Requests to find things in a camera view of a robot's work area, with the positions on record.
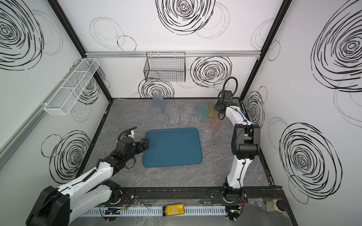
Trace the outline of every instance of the blue plastic tray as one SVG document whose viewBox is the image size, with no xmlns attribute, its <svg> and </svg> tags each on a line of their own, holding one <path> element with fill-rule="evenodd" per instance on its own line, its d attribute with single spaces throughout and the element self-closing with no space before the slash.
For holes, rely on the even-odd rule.
<svg viewBox="0 0 362 226">
<path fill-rule="evenodd" d="M 182 166 L 202 162 L 196 128 L 158 129 L 146 133 L 149 148 L 143 153 L 144 167 Z"/>
</svg>

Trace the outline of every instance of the yellow cup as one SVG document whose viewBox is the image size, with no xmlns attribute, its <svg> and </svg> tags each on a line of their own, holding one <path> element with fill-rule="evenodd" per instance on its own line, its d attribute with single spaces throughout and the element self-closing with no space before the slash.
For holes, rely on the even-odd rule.
<svg viewBox="0 0 362 226">
<path fill-rule="evenodd" d="M 213 120 L 217 115 L 218 115 L 218 112 L 214 110 L 214 106 L 216 104 L 216 101 L 213 101 L 211 103 L 209 103 L 209 110 L 207 112 L 207 119 L 208 120 Z"/>
</svg>

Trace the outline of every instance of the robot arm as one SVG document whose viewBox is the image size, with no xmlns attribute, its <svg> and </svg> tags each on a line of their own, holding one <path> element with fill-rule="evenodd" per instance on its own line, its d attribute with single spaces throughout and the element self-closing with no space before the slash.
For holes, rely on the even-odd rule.
<svg viewBox="0 0 362 226">
<path fill-rule="evenodd" d="M 100 203 L 118 203 L 121 199 L 120 186 L 107 179 L 124 168 L 126 162 L 134 159 L 136 154 L 148 149 L 148 139 L 134 141 L 133 129 L 136 128 L 123 131 L 118 136 L 116 149 L 104 159 L 99 159 L 93 169 L 58 188 L 45 188 L 29 214 L 26 225 L 66 226 Z"/>
<path fill-rule="evenodd" d="M 229 79 L 236 81 L 236 92 L 236 78 L 230 77 Z M 260 127 L 247 120 L 242 114 L 239 100 L 232 98 L 235 92 L 231 93 L 229 90 L 224 90 L 228 80 L 225 81 L 223 90 L 219 93 L 214 109 L 220 114 L 227 116 L 234 125 L 231 140 L 231 151 L 234 155 L 234 160 L 226 179 L 226 186 L 228 188 L 242 188 L 248 166 L 260 150 Z"/>
</svg>

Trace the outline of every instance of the wall-mounted basket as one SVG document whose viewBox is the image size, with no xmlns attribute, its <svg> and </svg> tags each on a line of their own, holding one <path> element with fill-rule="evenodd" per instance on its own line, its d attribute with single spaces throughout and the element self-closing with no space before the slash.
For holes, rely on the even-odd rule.
<svg viewBox="0 0 362 226">
<path fill-rule="evenodd" d="M 99 67 L 96 58 L 84 58 L 65 79 L 62 86 L 45 105 L 50 115 L 68 115 Z"/>
<path fill-rule="evenodd" d="M 146 81 L 158 78 L 167 82 L 185 82 L 185 52 L 147 52 L 143 73 Z"/>
</svg>

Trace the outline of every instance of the gray marble tabletop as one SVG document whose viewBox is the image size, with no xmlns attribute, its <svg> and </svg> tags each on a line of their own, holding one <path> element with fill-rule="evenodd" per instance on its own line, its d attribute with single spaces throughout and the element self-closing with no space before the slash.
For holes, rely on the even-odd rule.
<svg viewBox="0 0 362 226">
<path fill-rule="evenodd" d="M 182 106 L 184 99 L 178 99 Z M 212 102 L 212 99 L 195 99 L 196 106 Z M 84 172 L 96 165 L 99 158 L 104 158 L 115 149 L 116 140 L 123 130 L 137 126 L 135 140 L 145 137 L 148 130 L 162 129 L 158 121 L 152 119 L 150 99 L 116 99 L 99 134 L 95 147 L 89 157 Z M 190 127 L 189 122 L 168 122 L 167 128 Z M 203 161 L 196 165 L 146 168 L 142 164 L 143 154 L 136 155 L 136 163 L 131 169 L 122 169 L 111 180 L 121 187 L 208 187 L 221 186 L 229 174 L 233 154 L 231 138 L 233 125 L 225 117 L 221 127 L 205 139 L 200 135 Z M 126 165 L 131 167 L 133 160 Z M 258 156 L 249 165 L 244 178 L 244 186 L 268 186 L 262 164 Z"/>
</svg>

